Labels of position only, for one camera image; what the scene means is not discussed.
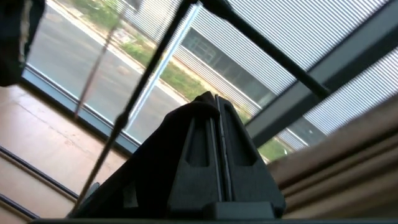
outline floor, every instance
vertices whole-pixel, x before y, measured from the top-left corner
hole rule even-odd
[[[80,193],[103,143],[19,86],[0,88],[0,145],[64,186]],[[102,183],[126,160],[106,159],[96,181]],[[0,154],[0,194],[40,217],[64,217],[73,200]],[[25,223],[0,204],[2,223]]]

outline grass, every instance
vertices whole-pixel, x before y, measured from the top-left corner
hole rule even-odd
[[[110,29],[118,22],[118,15],[114,10],[114,0],[71,0],[71,2],[84,13],[88,20],[100,28]],[[147,45],[140,35],[136,35],[135,38],[135,42],[121,44],[120,48],[141,64],[147,65],[152,58],[154,49]],[[166,66],[160,78],[190,101],[206,92],[205,87],[198,80],[172,63]],[[249,121],[250,116],[245,111],[237,110],[237,112],[243,123]],[[285,155],[285,147],[278,140],[271,139],[259,148],[259,152],[270,161],[274,161]]]

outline curtain fold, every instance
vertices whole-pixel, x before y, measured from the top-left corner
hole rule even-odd
[[[349,218],[398,201],[398,95],[268,168],[284,218]]]

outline road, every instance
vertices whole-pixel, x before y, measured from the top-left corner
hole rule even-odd
[[[82,30],[47,7],[29,55],[29,63],[75,96],[80,96],[102,46]],[[87,103],[114,121],[127,103],[141,74],[107,51],[97,71],[99,78]],[[180,106],[155,86],[128,133],[142,142]]]

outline black cloth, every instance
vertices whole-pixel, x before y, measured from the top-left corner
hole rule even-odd
[[[142,143],[134,153],[137,201],[141,212],[152,218],[165,215],[192,118],[217,118],[219,115],[215,99],[208,91],[166,115],[159,128]]]
[[[29,54],[39,22],[45,11],[44,0],[32,0],[30,10],[29,38],[25,44],[25,61]],[[19,83],[25,63],[19,61],[19,37],[23,0],[0,1],[0,86]]]

